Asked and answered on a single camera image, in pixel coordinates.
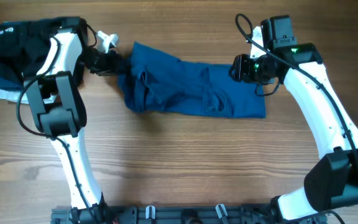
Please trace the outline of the blue polo shirt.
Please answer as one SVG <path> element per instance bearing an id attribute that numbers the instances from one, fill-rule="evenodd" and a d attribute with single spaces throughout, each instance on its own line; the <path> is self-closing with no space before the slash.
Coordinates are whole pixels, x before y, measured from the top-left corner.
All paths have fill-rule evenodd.
<path id="1" fill-rule="evenodd" d="M 220 118 L 264 118 L 255 85 L 235 82 L 229 65 L 187 62 L 134 43 L 118 85 L 135 113 L 159 111 Z"/>

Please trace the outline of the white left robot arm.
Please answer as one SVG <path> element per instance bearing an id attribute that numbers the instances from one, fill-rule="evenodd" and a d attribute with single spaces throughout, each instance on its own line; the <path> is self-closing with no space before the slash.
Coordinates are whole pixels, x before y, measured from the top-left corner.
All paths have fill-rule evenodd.
<path id="1" fill-rule="evenodd" d="M 85 104 L 75 75 L 84 69 L 99 76 L 125 74 L 127 62 L 114 49 L 119 37 L 95 32 L 95 43 L 88 45 L 91 27 L 80 17 L 46 20 L 41 32 L 50 41 L 40 70 L 24 80 L 26 96 L 37 128 L 34 133 L 51 141 L 59 155 L 71 194 L 66 215 L 56 212 L 52 223 L 113 223 L 114 218 L 94 178 L 85 149 Z"/>

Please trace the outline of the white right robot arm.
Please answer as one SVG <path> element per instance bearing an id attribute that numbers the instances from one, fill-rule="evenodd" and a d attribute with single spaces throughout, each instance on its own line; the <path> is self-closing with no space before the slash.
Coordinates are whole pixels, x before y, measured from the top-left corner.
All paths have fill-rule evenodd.
<path id="1" fill-rule="evenodd" d="M 293 223 L 358 205 L 358 128 L 335 94 L 313 44 L 299 44 L 290 25 L 252 27 L 250 54 L 238 55 L 229 71 L 238 82 L 283 85 L 311 129 L 319 161 L 303 185 L 271 200 L 268 216 Z"/>

